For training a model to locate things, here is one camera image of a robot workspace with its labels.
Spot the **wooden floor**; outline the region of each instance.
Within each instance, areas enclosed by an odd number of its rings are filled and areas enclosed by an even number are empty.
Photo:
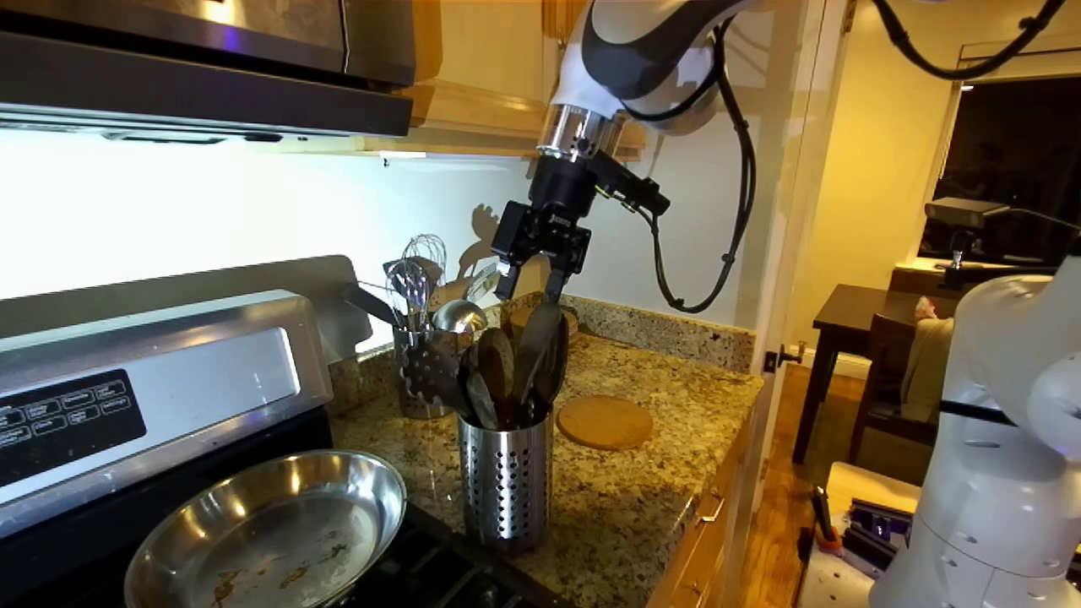
[[[793,465],[791,449],[802,427],[809,369],[797,369],[797,364],[788,369],[774,446],[767,461],[763,502],[752,538],[747,608],[793,605],[802,571],[806,571],[797,553],[797,538],[802,538],[802,526],[812,523],[812,488],[826,484],[827,465],[848,455],[848,431],[856,423],[856,404],[862,390],[865,384],[857,377],[834,376],[833,391],[819,412],[809,455],[802,465]],[[925,446],[868,429],[857,465],[918,484],[925,464],[931,464]]]

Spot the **round wooden board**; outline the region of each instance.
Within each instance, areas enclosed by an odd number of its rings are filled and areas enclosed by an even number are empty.
[[[651,431],[651,417],[618,395],[577,395],[557,410],[569,440],[598,449],[636,449]]]

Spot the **frying pan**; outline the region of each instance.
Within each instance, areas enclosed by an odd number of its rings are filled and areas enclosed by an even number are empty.
[[[127,605],[333,605],[395,542],[405,502],[405,479],[368,454],[314,449],[249,465],[144,542]]]

